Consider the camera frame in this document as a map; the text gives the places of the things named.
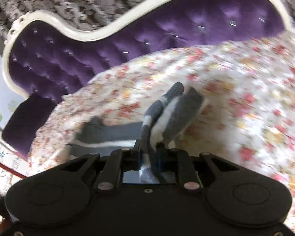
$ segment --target floral dress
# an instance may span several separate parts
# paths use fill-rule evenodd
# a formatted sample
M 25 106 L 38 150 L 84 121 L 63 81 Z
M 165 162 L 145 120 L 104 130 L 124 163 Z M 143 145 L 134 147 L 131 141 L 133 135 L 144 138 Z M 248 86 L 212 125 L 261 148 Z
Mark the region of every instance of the floral dress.
M 141 121 L 175 82 L 192 85 L 209 105 L 177 145 L 209 151 L 283 183 L 293 196 L 285 224 L 295 231 L 295 30 L 275 38 L 175 48 L 151 53 L 95 76 L 63 97 L 29 153 L 33 173 L 70 157 L 83 123 Z

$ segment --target gray fabric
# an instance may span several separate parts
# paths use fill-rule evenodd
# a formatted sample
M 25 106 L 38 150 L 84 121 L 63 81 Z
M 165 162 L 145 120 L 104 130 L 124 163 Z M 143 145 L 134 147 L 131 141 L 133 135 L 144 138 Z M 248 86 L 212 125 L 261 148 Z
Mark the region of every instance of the gray fabric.
M 129 123 L 126 125 L 104 126 L 100 118 L 93 118 L 85 123 L 77 140 L 83 143 L 103 143 L 118 140 L 140 139 L 142 123 Z
M 204 100 L 204 97 L 194 88 L 189 88 L 184 93 L 183 84 L 177 82 L 147 109 L 143 123 L 104 126 L 96 117 L 85 123 L 81 133 L 70 145 L 70 154 L 76 157 L 93 153 L 108 156 L 112 151 L 125 147 L 117 145 L 116 143 L 120 143 L 118 141 L 141 139 L 142 168 L 139 173 L 139 182 L 173 183 L 175 182 L 173 173 L 159 171 L 157 149 L 151 143 L 160 142 L 168 146 L 189 125 L 202 108 Z M 109 143 L 109 146 L 83 146 L 103 143 Z M 137 174 L 128 173 L 128 175 L 131 176 L 127 176 L 127 180 L 133 181 L 136 177 L 134 175 Z
M 181 83 L 174 84 L 145 113 L 141 137 L 141 183 L 172 183 L 175 180 L 172 174 L 159 172 L 157 146 L 151 143 L 161 141 L 167 148 L 202 108 L 205 98 L 200 93 L 192 87 L 183 92 Z

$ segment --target tufted backrest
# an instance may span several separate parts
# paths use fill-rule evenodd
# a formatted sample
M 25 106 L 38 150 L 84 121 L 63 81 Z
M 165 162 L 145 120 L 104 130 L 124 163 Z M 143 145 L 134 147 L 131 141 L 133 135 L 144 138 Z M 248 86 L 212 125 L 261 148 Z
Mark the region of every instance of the tufted backrest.
M 43 21 L 30 23 L 9 57 L 12 80 L 56 103 L 112 66 L 174 47 L 275 36 L 282 19 L 268 0 L 173 0 L 105 39 L 70 39 Z

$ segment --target patterned wallpaper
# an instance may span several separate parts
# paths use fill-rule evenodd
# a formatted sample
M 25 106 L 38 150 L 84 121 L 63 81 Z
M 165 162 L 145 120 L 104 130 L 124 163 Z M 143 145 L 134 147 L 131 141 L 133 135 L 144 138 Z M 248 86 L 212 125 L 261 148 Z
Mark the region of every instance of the patterned wallpaper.
M 25 176 L 29 174 L 29 167 L 25 160 L 13 154 L 9 149 L 0 143 L 0 162 L 5 166 L 21 173 Z M 6 170 L 0 168 L 0 193 L 4 195 L 8 189 L 21 180 L 19 177 L 12 175 Z

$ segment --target purple sofa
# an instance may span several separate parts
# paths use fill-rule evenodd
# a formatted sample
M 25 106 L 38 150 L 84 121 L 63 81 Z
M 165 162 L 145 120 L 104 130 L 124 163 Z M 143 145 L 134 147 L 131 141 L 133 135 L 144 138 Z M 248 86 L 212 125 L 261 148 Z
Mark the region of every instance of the purple sofa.
M 36 130 L 62 95 L 138 56 L 274 36 L 283 30 L 280 14 L 268 0 L 173 0 L 94 42 L 72 40 L 47 23 L 32 22 L 18 36 L 9 58 L 12 80 L 30 98 L 17 108 L 2 138 L 26 158 Z

